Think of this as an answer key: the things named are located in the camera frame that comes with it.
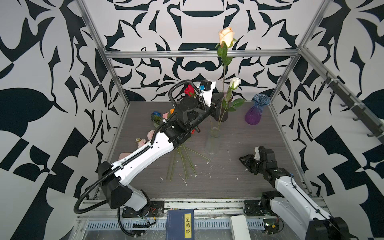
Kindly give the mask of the white rose stem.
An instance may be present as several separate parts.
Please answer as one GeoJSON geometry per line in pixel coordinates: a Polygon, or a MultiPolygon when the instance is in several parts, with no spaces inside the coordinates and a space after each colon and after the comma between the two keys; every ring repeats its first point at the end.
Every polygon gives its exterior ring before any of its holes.
{"type": "Polygon", "coordinates": [[[232,93],[234,90],[236,90],[241,83],[240,78],[231,78],[229,82],[229,86],[227,89],[227,92],[224,93],[224,96],[221,100],[221,107],[220,107],[220,115],[219,115],[219,121],[218,121],[218,126],[217,126],[217,132],[220,129],[221,123],[224,121],[224,115],[227,112],[235,112],[237,108],[242,106],[246,100],[244,99],[237,99],[233,100],[232,99],[232,93]]]}

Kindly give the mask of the clear glass vase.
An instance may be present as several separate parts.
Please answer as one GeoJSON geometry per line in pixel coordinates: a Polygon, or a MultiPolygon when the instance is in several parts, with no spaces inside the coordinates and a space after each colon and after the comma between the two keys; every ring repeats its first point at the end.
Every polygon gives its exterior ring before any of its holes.
{"type": "Polygon", "coordinates": [[[206,142],[205,151],[209,155],[216,155],[219,152],[221,131],[218,128],[211,128],[206,142]]]}

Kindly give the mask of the peach rose stem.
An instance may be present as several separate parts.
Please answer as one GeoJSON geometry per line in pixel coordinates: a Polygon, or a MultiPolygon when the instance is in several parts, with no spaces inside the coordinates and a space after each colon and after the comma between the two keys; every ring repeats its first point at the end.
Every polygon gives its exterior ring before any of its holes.
{"type": "Polygon", "coordinates": [[[226,81],[226,70],[233,60],[232,56],[230,57],[228,56],[228,52],[233,47],[234,42],[237,41],[234,38],[234,35],[235,35],[234,31],[230,27],[220,30],[219,43],[216,46],[217,54],[218,54],[218,57],[221,59],[222,68],[223,68],[222,92],[224,93],[224,96],[221,100],[221,107],[219,110],[220,115],[219,115],[219,120],[217,125],[217,132],[219,131],[221,123],[224,120],[224,115],[227,111],[229,100],[230,100],[230,97],[227,96],[228,92],[226,92],[225,81],[226,81]]]}

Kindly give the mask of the red rose stem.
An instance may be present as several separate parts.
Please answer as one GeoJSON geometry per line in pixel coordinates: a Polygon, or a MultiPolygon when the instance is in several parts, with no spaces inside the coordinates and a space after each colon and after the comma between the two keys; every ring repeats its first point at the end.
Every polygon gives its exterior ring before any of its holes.
{"type": "Polygon", "coordinates": [[[184,93],[186,96],[188,97],[195,97],[196,96],[196,92],[195,92],[195,89],[193,88],[192,85],[188,85],[185,90],[184,90],[184,93]]]}

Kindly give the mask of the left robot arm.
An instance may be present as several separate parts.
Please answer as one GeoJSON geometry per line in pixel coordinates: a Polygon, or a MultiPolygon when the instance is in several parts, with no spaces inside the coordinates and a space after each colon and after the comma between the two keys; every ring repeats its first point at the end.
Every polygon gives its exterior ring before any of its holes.
{"type": "Polygon", "coordinates": [[[111,209],[127,206],[137,212],[149,208],[150,199],[142,190],[131,187],[131,181],[146,167],[188,140],[193,130],[209,116],[223,110],[224,94],[212,96],[210,106],[202,100],[184,97],[174,112],[157,127],[152,139],[124,159],[112,164],[103,162],[98,167],[100,186],[111,209]]]}

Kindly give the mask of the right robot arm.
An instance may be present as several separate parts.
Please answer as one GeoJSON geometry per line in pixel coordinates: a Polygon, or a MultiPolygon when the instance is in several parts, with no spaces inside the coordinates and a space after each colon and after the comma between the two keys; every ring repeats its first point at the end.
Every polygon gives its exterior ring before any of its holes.
{"type": "Polygon", "coordinates": [[[263,192],[259,200],[246,200],[247,216],[276,216],[287,224],[301,240],[349,240],[347,223],[322,209],[296,183],[294,176],[278,167],[275,153],[265,147],[256,147],[254,154],[239,158],[252,174],[263,175],[274,188],[263,192]]]}

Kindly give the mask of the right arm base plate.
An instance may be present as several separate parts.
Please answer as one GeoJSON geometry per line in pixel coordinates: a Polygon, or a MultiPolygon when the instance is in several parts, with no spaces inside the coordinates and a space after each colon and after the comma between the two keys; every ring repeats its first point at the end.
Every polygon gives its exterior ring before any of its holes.
{"type": "Polygon", "coordinates": [[[244,213],[249,217],[271,215],[271,212],[262,207],[260,200],[244,200],[244,205],[244,213]]]}

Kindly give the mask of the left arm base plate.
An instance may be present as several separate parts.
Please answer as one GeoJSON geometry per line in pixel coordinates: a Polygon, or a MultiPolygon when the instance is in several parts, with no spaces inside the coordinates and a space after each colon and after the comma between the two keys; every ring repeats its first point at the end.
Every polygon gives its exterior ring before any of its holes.
{"type": "Polygon", "coordinates": [[[165,202],[164,201],[151,201],[142,210],[135,211],[132,208],[124,206],[122,217],[123,218],[152,218],[162,217],[164,215],[165,202]]]}

